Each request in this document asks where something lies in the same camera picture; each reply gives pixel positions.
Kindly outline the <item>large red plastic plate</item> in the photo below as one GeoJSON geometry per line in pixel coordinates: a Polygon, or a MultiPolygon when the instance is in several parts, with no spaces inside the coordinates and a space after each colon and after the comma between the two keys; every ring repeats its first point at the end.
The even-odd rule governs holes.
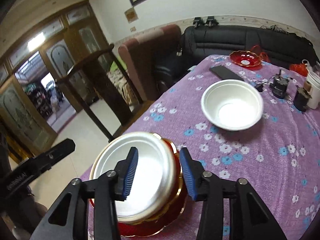
{"type": "Polygon", "coordinates": [[[176,200],[169,206],[168,211],[159,219],[142,222],[137,225],[118,223],[119,233],[123,237],[150,237],[161,232],[165,227],[178,219],[183,213],[187,197],[187,189],[182,186],[176,200]]]}

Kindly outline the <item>large white bowl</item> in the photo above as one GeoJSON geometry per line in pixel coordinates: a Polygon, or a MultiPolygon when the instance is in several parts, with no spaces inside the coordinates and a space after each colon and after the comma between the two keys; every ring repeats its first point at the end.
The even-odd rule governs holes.
{"type": "Polygon", "coordinates": [[[262,117],[264,102],[252,85],[240,80],[222,80],[202,94],[201,109],[215,126],[227,131],[243,131],[262,117]]]}

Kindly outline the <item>dark wooden chair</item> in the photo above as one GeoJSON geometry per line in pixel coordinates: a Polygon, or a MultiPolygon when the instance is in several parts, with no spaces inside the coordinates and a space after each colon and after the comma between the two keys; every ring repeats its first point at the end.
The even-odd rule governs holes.
{"type": "Polygon", "coordinates": [[[125,127],[133,119],[133,113],[131,112],[128,104],[125,102],[121,94],[118,92],[116,87],[110,81],[108,76],[100,65],[98,59],[101,55],[107,54],[118,66],[118,69],[125,77],[127,83],[129,84],[133,94],[135,95],[138,103],[143,104],[143,99],[140,96],[137,88],[130,79],[129,75],[125,69],[120,64],[119,60],[113,53],[114,44],[109,44],[105,49],[95,51],[88,56],[86,56],[81,61],[73,65],[73,67],[67,72],[67,74],[57,80],[55,83],[57,85],[64,85],[68,88],[71,95],[75,98],[76,102],[83,108],[91,120],[97,125],[101,132],[108,138],[109,141],[114,140],[114,136],[107,130],[103,123],[98,119],[98,117],[90,109],[89,105],[82,99],[80,94],[76,91],[70,82],[73,75],[77,74],[79,71],[84,73],[87,77],[89,83],[96,90],[97,94],[100,95],[108,106],[112,109],[116,117],[121,123],[122,127],[125,127]]]}

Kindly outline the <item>wooden glass door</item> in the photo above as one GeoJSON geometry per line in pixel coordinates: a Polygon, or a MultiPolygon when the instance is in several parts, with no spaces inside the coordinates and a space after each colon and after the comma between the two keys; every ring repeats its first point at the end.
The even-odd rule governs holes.
{"type": "Polygon", "coordinates": [[[49,149],[58,136],[52,117],[82,106],[72,94],[92,104],[98,96],[82,71],[70,78],[70,87],[56,80],[108,42],[88,0],[50,16],[19,46],[1,58],[1,120],[27,155],[49,149]]]}

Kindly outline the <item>dark small jar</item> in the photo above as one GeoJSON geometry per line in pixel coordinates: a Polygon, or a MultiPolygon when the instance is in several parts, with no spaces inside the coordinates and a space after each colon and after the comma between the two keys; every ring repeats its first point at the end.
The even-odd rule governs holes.
{"type": "Polygon", "coordinates": [[[293,105],[296,107],[296,109],[301,112],[305,112],[310,99],[311,95],[308,93],[308,91],[303,87],[297,86],[297,91],[293,100],[293,105]]]}

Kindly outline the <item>black smartphone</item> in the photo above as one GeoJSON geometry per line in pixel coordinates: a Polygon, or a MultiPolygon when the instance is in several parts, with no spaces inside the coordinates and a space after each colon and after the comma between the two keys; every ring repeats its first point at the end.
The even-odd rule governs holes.
{"type": "Polygon", "coordinates": [[[210,67],[210,72],[219,77],[221,80],[240,80],[244,81],[242,77],[239,75],[235,74],[233,71],[230,69],[226,68],[223,65],[215,66],[215,67],[210,67]]]}

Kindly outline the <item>white plastic jar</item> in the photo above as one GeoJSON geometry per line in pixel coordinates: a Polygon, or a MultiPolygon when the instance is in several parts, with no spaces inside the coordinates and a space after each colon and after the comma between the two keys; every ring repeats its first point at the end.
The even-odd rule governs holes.
{"type": "Polygon", "coordinates": [[[320,79],[313,71],[308,71],[306,80],[311,84],[310,95],[311,99],[308,101],[308,107],[316,109],[320,101],[320,79]]]}

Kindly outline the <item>small red plate far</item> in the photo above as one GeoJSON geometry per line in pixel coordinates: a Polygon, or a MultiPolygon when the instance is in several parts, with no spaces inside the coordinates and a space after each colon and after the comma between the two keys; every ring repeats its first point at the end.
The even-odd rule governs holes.
{"type": "Polygon", "coordinates": [[[261,64],[260,57],[257,54],[246,50],[234,51],[229,55],[229,58],[234,64],[246,68],[257,67],[261,64]]]}

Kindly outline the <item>black leather sofa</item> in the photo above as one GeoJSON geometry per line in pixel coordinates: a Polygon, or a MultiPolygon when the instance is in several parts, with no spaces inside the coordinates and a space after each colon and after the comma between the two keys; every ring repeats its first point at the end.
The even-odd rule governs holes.
{"type": "Polygon", "coordinates": [[[319,63],[313,44],[294,33],[236,25],[188,27],[173,50],[156,59],[152,70],[156,86],[163,93],[206,57],[239,50],[262,51],[272,64],[286,69],[303,60],[311,66],[319,63]]]}

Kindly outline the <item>small wall plaque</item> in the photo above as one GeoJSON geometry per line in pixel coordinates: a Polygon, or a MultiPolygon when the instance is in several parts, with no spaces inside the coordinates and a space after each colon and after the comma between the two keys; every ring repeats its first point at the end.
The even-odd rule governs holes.
{"type": "Polygon", "coordinates": [[[126,10],[124,12],[124,15],[125,15],[128,23],[132,23],[132,22],[138,20],[138,15],[137,15],[134,7],[131,7],[130,9],[126,10]]]}

